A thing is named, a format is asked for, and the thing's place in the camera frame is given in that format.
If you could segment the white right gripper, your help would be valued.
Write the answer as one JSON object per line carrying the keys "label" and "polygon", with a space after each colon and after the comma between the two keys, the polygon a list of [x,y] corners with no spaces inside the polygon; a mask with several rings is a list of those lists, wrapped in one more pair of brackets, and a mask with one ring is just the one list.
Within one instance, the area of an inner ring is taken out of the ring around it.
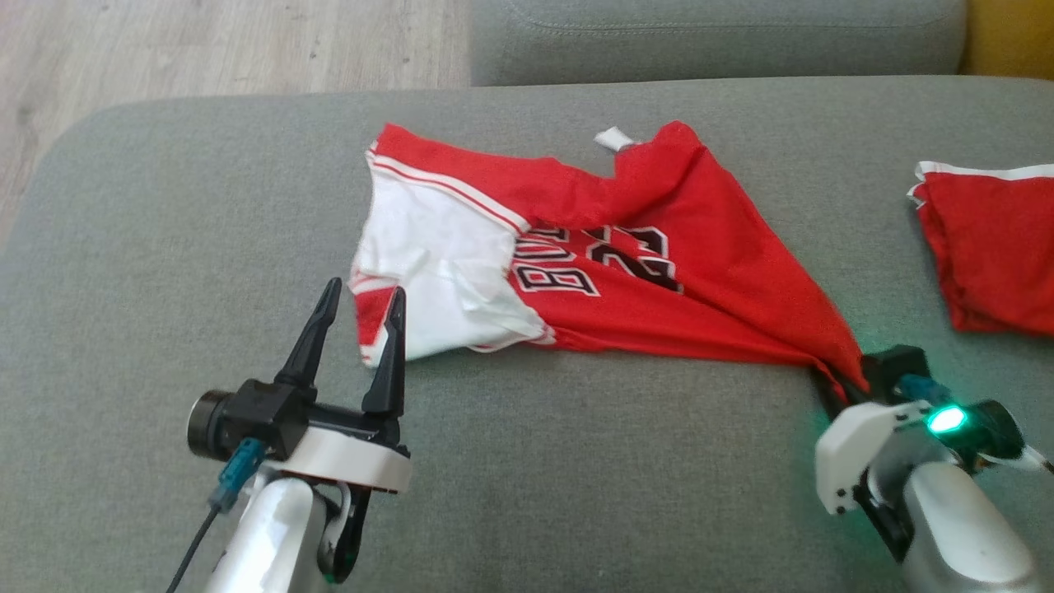
{"label": "white right gripper", "polygon": [[926,495],[939,477],[939,442],[926,426],[926,401],[870,401],[843,374],[812,368],[823,410],[843,410],[814,447],[814,483],[825,511],[862,510],[896,564],[910,557],[918,533],[929,535]]}

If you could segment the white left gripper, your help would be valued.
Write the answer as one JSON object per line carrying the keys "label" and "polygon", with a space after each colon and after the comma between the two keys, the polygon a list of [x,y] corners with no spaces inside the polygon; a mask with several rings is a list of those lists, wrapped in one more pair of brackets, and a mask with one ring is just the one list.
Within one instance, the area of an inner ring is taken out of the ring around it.
{"label": "white left gripper", "polygon": [[[327,333],[338,315],[343,281],[331,278],[273,382],[315,390]],[[362,399],[362,412],[338,406],[309,408],[308,428],[290,457],[272,469],[324,482],[379,489],[399,494],[412,477],[409,450],[401,442],[405,413],[406,293],[395,286],[380,325],[374,378]]]}

